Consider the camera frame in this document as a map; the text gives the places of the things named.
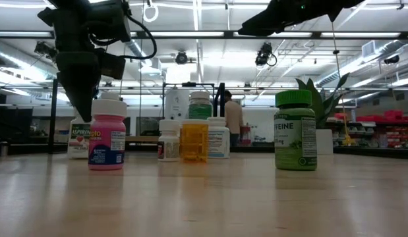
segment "potted plant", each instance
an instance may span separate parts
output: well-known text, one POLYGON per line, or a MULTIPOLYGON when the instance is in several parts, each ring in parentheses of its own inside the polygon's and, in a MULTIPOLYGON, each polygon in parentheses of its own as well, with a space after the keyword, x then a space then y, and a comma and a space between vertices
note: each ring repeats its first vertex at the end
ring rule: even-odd
POLYGON ((333 134, 330 129, 325 129, 325 123, 343 96, 337 91, 346 83, 348 76, 349 73, 340 78, 337 87, 328 98, 325 96, 324 89, 318 91, 315 88, 312 79, 309 79, 306 84, 302 80, 296 79, 300 90, 308 90, 312 93, 312 106, 310 108, 316 116, 316 149, 319 155, 333 154, 333 134))

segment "man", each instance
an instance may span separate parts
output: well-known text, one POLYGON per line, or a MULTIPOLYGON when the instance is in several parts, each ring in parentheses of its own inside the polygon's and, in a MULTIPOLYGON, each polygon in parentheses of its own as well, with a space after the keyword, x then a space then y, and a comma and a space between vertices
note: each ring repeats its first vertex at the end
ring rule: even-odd
POLYGON ((243 127, 242 107, 231 100, 231 93, 227 90, 224 92, 224 101, 226 127, 230 129, 230 146, 235 147, 243 127))

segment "green caffeine bottle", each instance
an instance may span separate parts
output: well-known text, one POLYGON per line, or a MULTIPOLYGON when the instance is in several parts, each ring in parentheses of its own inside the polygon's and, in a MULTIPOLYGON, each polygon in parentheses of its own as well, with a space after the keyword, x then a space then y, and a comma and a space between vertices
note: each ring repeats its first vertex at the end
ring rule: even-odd
POLYGON ((276 95, 274 143, 276 167, 290 171, 314 171, 316 158, 316 121, 312 94, 291 90, 276 95))

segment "green bottle cap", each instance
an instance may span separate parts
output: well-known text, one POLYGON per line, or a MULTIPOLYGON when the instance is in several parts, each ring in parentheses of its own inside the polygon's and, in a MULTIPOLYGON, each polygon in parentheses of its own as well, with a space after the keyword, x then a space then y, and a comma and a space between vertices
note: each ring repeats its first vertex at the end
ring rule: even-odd
POLYGON ((289 90, 276 95, 276 107, 290 104, 312 105, 312 94, 308 90, 289 90))

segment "table surface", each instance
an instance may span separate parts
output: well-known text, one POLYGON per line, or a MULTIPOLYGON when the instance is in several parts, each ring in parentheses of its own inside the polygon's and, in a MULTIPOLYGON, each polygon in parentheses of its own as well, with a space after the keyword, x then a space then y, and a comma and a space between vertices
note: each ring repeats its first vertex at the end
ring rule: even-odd
POLYGON ((104 172, 65 155, 0 159, 0 236, 408 236, 408 160, 320 156, 296 172, 264 153, 128 156, 104 172))

